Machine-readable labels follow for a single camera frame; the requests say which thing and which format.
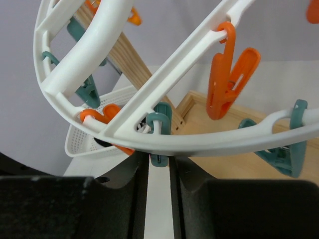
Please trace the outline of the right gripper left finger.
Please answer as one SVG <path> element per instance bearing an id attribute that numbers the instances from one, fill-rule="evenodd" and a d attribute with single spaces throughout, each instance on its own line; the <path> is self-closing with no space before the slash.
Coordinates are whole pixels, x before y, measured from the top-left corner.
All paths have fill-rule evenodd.
<path id="1" fill-rule="evenodd" d="M 142 239 L 149 159 L 135 152 L 100 177 L 58 177 L 0 156 L 3 239 Z"/>

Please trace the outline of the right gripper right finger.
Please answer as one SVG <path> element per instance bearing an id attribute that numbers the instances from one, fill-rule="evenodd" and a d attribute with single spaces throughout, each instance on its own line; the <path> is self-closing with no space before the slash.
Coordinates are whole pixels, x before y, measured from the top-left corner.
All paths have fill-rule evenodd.
<path id="1" fill-rule="evenodd" d="M 176 239 L 316 239 L 319 188 L 304 180 L 217 179 L 169 159 Z"/>

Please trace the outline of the white round clip hanger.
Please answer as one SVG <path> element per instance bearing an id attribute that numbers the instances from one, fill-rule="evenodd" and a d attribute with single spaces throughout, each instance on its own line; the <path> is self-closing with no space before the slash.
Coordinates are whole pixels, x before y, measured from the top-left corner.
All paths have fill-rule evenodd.
<path id="1" fill-rule="evenodd" d="M 51 106 L 70 124 L 77 108 L 69 97 L 85 82 L 115 46 L 133 6 L 131 0 L 104 0 L 78 43 L 54 68 L 41 54 L 50 48 L 51 40 L 81 7 L 80 0 L 43 0 L 34 30 L 33 59 L 39 87 Z M 173 88 L 195 62 L 215 43 L 227 37 L 217 25 L 229 21 L 237 26 L 250 0 L 223 0 L 142 86 L 148 87 L 159 101 Z M 303 126 L 273 133 L 276 121 L 288 118 L 292 109 L 270 114 L 259 124 L 242 129 L 209 134 L 150 135 L 148 153 L 186 156 L 223 156 L 275 148 L 319 135 L 319 111 L 304 112 Z"/>

